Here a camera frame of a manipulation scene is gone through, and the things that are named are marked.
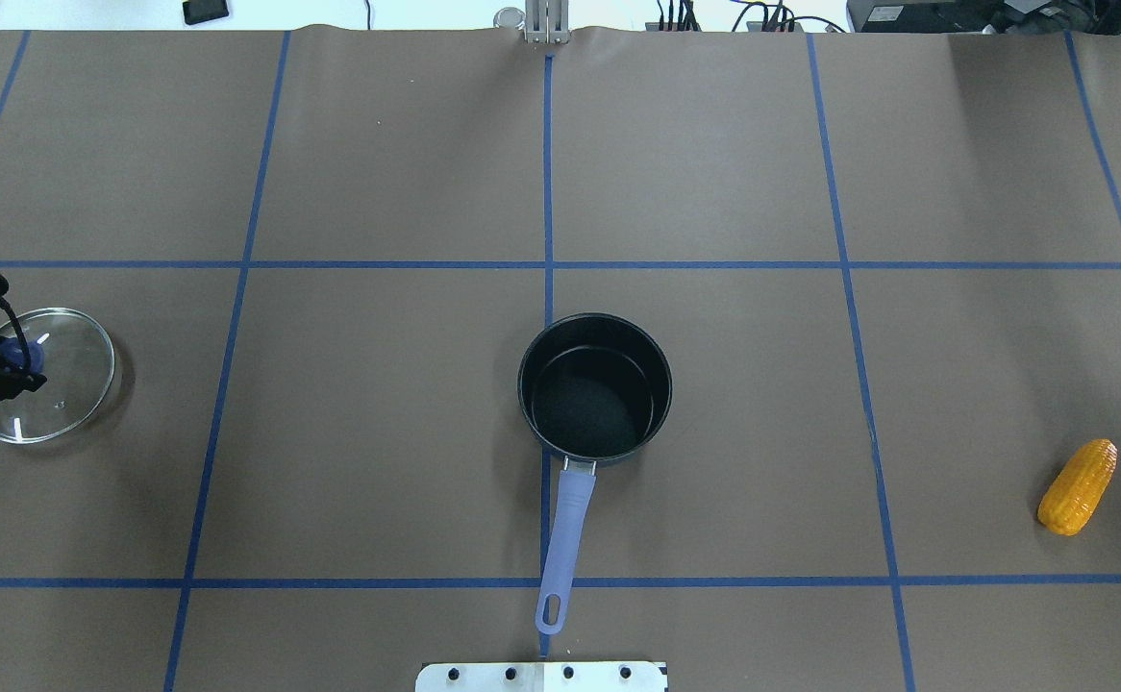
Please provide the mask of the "glass lid with blue knob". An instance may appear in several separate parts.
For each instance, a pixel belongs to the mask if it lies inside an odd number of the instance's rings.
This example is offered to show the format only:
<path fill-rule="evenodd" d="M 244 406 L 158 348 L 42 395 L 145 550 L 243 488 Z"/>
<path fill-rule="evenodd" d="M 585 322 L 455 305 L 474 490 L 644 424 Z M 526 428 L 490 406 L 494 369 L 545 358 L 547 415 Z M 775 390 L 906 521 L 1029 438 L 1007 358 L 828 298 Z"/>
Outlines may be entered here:
<path fill-rule="evenodd" d="M 120 363 L 106 330 L 85 312 L 43 308 L 18 316 L 45 382 L 0 403 L 0 441 L 34 444 L 80 430 L 115 397 Z"/>

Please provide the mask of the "yellow plastic corn cob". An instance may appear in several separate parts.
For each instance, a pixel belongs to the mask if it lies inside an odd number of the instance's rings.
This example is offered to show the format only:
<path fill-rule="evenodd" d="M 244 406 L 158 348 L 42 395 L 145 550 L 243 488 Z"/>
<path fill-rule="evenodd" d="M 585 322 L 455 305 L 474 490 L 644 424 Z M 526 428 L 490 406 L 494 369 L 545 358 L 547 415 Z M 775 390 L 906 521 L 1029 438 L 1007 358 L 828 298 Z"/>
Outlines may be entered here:
<path fill-rule="evenodd" d="M 1074 537 L 1095 515 L 1114 476 L 1117 461 L 1118 448 L 1110 439 L 1092 439 L 1085 443 L 1043 493 L 1036 520 L 1045 530 Z"/>

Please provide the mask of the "small black phone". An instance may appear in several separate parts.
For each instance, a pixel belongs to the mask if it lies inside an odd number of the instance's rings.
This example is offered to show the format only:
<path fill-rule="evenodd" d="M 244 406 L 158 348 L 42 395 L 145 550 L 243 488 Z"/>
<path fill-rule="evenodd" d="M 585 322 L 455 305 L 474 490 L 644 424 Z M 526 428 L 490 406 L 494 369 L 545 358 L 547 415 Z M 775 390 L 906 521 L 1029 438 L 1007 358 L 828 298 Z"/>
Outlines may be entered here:
<path fill-rule="evenodd" d="M 187 26 L 203 25 L 230 16 L 226 0 L 186 0 L 180 4 Z"/>

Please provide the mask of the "dark blue saucepan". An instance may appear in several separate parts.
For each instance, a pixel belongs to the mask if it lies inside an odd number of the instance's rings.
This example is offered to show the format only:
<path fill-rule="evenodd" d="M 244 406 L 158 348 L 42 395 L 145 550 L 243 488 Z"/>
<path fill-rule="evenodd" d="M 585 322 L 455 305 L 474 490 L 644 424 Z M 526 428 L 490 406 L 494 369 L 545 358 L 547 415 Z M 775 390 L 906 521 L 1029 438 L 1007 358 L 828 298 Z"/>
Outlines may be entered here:
<path fill-rule="evenodd" d="M 671 367 L 632 321 L 578 312 L 527 345 L 516 382 L 524 419 L 549 456 L 560 456 L 555 516 L 541 568 L 535 625 L 560 633 L 572 605 L 597 472 L 638 456 L 671 409 Z"/>

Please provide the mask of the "white pedestal column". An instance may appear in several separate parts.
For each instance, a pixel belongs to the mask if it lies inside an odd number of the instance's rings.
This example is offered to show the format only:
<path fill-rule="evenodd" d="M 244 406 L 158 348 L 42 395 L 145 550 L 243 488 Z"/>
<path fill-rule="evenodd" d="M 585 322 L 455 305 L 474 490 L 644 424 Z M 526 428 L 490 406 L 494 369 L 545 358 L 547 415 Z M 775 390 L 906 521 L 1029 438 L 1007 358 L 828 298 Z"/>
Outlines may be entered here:
<path fill-rule="evenodd" d="M 518 661 L 428 664 L 415 691 L 669 691 L 669 671 L 652 661 Z"/>

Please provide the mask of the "aluminium frame post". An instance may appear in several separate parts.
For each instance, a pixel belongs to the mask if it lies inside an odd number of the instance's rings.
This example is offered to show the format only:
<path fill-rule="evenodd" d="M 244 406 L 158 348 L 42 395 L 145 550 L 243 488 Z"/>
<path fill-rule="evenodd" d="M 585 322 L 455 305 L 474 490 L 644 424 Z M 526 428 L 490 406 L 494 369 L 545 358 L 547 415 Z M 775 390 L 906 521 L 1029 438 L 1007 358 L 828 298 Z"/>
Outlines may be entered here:
<path fill-rule="evenodd" d="M 568 0 L 527 0 L 524 13 L 522 35 L 526 43 L 569 43 Z"/>

